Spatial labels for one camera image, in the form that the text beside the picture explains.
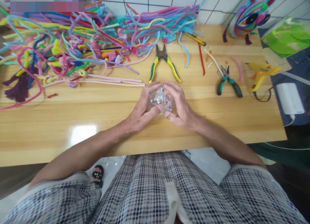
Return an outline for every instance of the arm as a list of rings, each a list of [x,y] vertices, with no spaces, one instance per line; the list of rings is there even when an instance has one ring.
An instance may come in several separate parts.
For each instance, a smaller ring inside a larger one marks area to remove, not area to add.
[[[196,114],[186,101],[181,87],[174,82],[166,81],[164,88],[172,94],[177,107],[177,115],[165,112],[165,116],[170,122],[202,135],[217,154],[230,163],[254,164],[266,168],[256,153],[241,140]]]
[[[116,143],[142,130],[164,108],[163,105],[157,105],[147,112],[150,94],[160,86],[159,82],[145,86],[137,105],[127,119],[66,150],[39,171],[28,189],[47,180],[65,179],[78,171],[90,169],[100,158],[105,157]]]

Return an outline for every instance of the foot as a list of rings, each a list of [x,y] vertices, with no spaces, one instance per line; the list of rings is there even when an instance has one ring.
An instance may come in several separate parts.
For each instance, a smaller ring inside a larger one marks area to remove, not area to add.
[[[101,165],[97,165],[93,170],[91,180],[95,184],[98,184],[100,188],[102,188],[103,186],[102,178],[103,178],[103,167]]]

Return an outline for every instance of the pipe cleaner animal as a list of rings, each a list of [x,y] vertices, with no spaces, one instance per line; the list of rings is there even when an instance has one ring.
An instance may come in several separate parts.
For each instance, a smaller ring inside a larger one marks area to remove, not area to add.
[[[270,14],[268,8],[275,3],[276,0],[248,0],[238,10],[237,14],[230,21],[223,34],[223,41],[227,42],[227,30],[234,37],[244,37],[247,45],[252,44],[249,34],[256,29],[257,26],[265,24]]]

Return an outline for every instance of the fingernail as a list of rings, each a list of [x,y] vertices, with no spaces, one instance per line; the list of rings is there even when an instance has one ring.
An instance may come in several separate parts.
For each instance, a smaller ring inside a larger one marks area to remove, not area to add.
[[[165,106],[163,105],[163,104],[159,104],[159,105],[157,105],[156,106],[160,111],[162,111],[164,108],[165,108]]]

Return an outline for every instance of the green and black pliers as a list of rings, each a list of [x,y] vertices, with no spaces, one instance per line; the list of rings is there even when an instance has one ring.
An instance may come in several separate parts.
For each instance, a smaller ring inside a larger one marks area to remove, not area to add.
[[[242,98],[243,94],[242,94],[242,91],[241,91],[239,85],[236,83],[236,81],[234,79],[231,79],[229,76],[229,66],[228,66],[227,71],[226,71],[225,68],[221,65],[221,71],[223,72],[224,77],[222,77],[219,85],[217,86],[216,93],[218,95],[221,95],[223,85],[226,81],[228,81],[228,83],[232,85],[237,97]]]

